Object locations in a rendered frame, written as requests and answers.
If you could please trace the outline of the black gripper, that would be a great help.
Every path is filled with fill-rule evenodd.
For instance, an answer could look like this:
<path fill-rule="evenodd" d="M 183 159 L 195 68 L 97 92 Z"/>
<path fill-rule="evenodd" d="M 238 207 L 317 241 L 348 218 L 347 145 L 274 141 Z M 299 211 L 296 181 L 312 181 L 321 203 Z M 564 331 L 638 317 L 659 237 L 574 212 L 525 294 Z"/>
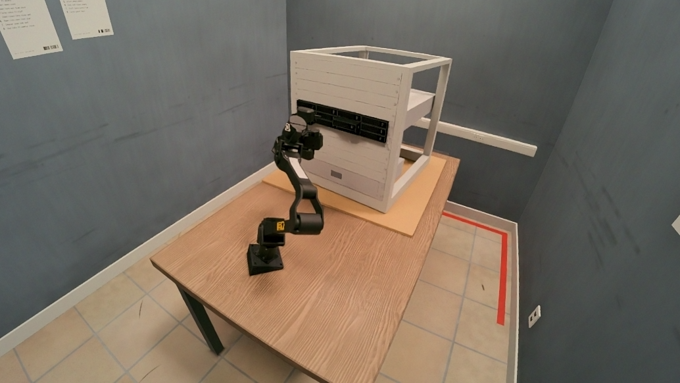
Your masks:
<path fill-rule="evenodd" d="M 309 109 L 309 108 L 306 108 L 306 107 L 299 107 L 297 109 L 297 116 L 303 118 L 304 121 L 306 122 L 306 128 L 305 128 L 304 132 L 307 132 L 307 122 L 315 121 L 315 119 L 321 117 L 319 115 L 315 115 L 313 109 Z M 303 143 L 303 139 L 301 139 L 301 136 L 299 138 L 299 143 Z M 310 161 L 311 159 L 314 158 L 314 150 L 313 149 L 303 149 L 301 158 L 305 159 L 307 161 Z"/>

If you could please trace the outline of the white equipment rack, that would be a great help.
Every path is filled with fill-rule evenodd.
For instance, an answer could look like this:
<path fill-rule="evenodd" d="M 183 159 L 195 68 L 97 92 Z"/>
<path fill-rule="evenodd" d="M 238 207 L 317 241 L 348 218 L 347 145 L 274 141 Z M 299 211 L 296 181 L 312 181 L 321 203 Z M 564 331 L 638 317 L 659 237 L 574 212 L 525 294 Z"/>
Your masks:
<path fill-rule="evenodd" d="M 328 55 L 356 50 L 359 58 Z M 429 60 L 405 65 L 373 61 L 369 50 Z M 291 114 L 300 99 L 389 121 L 386 143 L 308 125 L 322 133 L 323 146 L 310 161 L 301 158 L 313 184 L 386 213 L 429 164 L 452 59 L 362 45 L 294 50 L 289 60 Z M 413 73 L 436 66 L 441 66 L 436 94 L 410 89 Z M 431 111 L 424 152 L 401 145 L 404 130 Z M 399 156 L 416 162 L 395 183 L 404 164 Z"/>

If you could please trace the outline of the tan flat board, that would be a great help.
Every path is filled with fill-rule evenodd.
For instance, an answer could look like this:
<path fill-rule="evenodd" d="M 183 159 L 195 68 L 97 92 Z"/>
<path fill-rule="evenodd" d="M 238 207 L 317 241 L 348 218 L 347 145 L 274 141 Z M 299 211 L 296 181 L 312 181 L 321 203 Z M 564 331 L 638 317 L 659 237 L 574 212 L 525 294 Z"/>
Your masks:
<path fill-rule="evenodd" d="M 322 205 L 412 237 L 446 161 L 431 156 L 429 164 L 423 172 L 418 175 L 387 213 L 381 213 L 381 211 L 348 197 L 312 184 L 318 189 L 318 199 Z M 289 178 L 280 169 L 262 179 L 262 182 L 295 194 Z"/>

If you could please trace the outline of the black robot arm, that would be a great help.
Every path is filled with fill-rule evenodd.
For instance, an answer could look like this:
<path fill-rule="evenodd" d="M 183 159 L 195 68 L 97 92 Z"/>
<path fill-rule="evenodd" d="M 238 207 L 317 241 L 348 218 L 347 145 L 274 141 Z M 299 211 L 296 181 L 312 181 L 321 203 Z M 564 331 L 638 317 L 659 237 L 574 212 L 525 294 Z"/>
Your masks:
<path fill-rule="evenodd" d="M 254 254 L 266 264 L 278 257 L 276 250 L 285 245 L 286 233 L 320 235 L 324 228 L 324 209 L 318 199 L 318 189 L 312 184 L 301 167 L 303 148 L 320 150 L 323 146 L 324 137 L 317 129 L 304 132 L 305 128 L 306 122 L 303 118 L 296 115 L 289 117 L 282 135 L 276 138 L 272 148 L 276 166 L 286 173 L 295 189 L 295 200 L 289 208 L 288 220 L 268 217 L 263 218 L 264 220 L 258 226 L 256 242 L 260 248 Z M 303 143 L 299 143 L 298 138 L 300 136 Z M 298 151 L 290 151 L 292 149 Z M 297 213 L 297 207 L 302 199 L 310 199 L 316 213 Z M 262 237 L 265 237 L 264 240 L 268 241 L 262 241 Z"/>

